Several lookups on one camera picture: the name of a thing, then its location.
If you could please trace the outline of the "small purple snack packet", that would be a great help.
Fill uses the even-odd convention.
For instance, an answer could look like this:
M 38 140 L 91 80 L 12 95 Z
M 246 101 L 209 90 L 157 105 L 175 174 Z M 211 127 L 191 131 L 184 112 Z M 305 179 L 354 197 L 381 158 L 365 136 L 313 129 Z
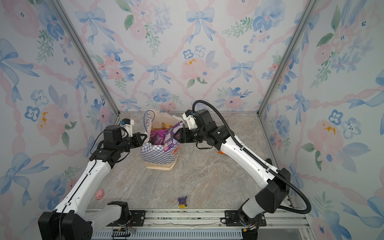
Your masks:
M 177 141 L 174 139 L 174 136 L 176 135 L 177 131 L 181 129 L 184 126 L 183 122 L 180 121 L 176 125 L 174 125 L 172 128 L 170 128 L 166 135 L 164 140 L 164 152 L 168 152 L 171 150 L 177 143 Z

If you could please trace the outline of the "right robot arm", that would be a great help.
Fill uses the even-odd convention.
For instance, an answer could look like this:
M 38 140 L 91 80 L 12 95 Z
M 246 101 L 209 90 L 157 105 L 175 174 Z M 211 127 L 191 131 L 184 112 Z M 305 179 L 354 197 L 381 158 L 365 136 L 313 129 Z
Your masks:
M 231 133 L 224 125 L 210 131 L 208 127 L 191 130 L 189 128 L 181 128 L 173 138 L 181 144 L 198 144 L 205 141 L 208 145 L 235 160 L 236 163 L 251 175 L 261 190 L 254 197 L 246 200 L 238 210 L 239 221 L 243 225 L 249 226 L 254 224 L 260 214 L 273 214 L 290 192 L 290 187 L 275 177 L 272 171 L 275 171 L 280 177 L 285 179 L 290 177 L 290 173 L 286 170 L 279 172 L 276 167 L 264 160 L 258 163 L 250 156 L 252 151 L 235 143 Z

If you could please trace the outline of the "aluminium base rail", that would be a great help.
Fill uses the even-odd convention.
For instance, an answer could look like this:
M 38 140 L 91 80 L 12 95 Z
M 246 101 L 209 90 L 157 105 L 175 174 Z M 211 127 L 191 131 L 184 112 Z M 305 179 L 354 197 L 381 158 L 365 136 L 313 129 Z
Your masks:
M 237 210 L 131 209 L 126 226 L 96 224 L 92 234 L 79 240 L 313 240 L 303 215 L 278 210 L 265 214 L 252 227 L 235 218 Z

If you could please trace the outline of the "purple grape candy bag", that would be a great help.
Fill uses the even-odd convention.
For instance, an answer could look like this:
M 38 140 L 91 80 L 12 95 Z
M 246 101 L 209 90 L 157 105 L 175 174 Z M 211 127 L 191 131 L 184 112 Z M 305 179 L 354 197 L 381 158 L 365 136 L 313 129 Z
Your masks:
M 149 143 L 152 145 L 163 145 L 168 130 L 154 130 L 151 131 Z

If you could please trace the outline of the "pink toy pig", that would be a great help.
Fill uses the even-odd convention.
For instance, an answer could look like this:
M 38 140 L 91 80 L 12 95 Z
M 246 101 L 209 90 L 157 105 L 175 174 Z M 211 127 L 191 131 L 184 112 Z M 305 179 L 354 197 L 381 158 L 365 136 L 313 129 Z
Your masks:
M 104 196 L 104 191 L 102 189 L 98 190 L 95 194 L 95 199 L 96 200 L 101 200 Z

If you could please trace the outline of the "Fox's fruits candy bag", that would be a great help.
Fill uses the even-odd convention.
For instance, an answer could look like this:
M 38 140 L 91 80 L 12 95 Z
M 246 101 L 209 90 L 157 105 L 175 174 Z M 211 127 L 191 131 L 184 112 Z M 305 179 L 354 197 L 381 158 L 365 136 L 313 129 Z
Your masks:
M 166 124 L 166 123 L 162 123 L 161 124 L 161 129 L 162 130 L 169 130 L 171 128 L 173 128 L 174 126 L 173 125 L 170 125 L 170 124 Z

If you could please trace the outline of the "blue checkered paper bag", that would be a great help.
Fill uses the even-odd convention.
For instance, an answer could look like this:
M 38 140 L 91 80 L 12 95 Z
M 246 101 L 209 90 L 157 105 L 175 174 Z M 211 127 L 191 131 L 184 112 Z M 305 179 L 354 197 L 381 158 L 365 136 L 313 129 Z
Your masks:
M 143 122 L 145 134 L 147 134 L 148 138 L 141 148 L 141 156 L 147 169 L 170 171 L 174 168 L 181 151 L 181 144 L 177 142 L 171 150 L 164 152 L 163 145 L 152 145 L 149 143 L 149 140 L 151 131 L 161 130 L 162 123 L 174 126 L 180 121 L 184 123 L 182 118 L 172 116 L 168 113 L 161 113 L 156 110 L 148 110 L 145 112 Z

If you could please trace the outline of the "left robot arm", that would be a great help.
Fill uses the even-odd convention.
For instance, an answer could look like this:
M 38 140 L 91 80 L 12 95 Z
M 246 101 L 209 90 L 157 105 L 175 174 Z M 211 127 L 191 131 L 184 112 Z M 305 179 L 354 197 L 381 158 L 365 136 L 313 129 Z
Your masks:
M 43 240 L 89 240 L 92 235 L 111 223 L 126 228 L 132 221 L 128 203 L 114 201 L 100 211 L 86 216 L 87 207 L 99 185 L 111 169 L 132 149 L 140 148 L 147 135 L 114 137 L 104 134 L 90 156 L 86 170 L 67 196 L 51 212 L 44 212 L 38 220 Z

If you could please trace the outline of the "purple toy figure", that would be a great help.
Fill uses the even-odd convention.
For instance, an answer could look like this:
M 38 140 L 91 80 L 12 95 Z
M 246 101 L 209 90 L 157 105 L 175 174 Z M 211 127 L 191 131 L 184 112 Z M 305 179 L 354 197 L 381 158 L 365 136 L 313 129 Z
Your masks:
M 179 208 L 186 208 L 188 205 L 187 205 L 187 196 L 184 196 L 184 197 L 180 197 L 178 198 L 178 202 L 179 202 Z

